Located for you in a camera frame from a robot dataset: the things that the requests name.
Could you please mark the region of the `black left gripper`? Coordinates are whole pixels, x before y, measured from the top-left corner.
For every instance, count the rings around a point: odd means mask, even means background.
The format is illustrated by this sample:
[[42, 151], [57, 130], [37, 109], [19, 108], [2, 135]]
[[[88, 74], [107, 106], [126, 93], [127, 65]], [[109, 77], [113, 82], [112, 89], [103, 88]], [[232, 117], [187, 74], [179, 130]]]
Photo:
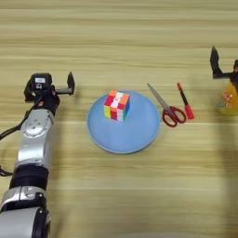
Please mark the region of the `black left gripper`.
[[[56, 89], [55, 92], [58, 95], [68, 94], [72, 95], [75, 89], [75, 82], [73, 79], [73, 73], [69, 72], [67, 79], [67, 88]], [[60, 105], [60, 98], [55, 95], [53, 92], [40, 92], [33, 93], [32, 81], [29, 80], [25, 89], [24, 89], [24, 97], [26, 102], [33, 103], [33, 109], [45, 109], [52, 112], [53, 115], [56, 114], [56, 110]]]

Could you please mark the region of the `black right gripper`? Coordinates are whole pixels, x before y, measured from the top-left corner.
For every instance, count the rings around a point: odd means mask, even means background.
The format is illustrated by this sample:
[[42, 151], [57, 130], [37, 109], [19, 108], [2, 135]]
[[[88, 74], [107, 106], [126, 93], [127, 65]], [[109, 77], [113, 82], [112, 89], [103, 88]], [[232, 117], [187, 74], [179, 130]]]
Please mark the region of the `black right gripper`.
[[233, 86], [236, 89], [236, 92], [238, 93], [238, 59], [234, 61], [232, 73], [224, 73], [219, 68], [218, 60], [219, 60], [218, 51], [214, 46], [212, 46], [210, 55], [210, 66], [212, 69], [213, 78], [219, 79], [231, 77], [231, 83], [233, 84]]

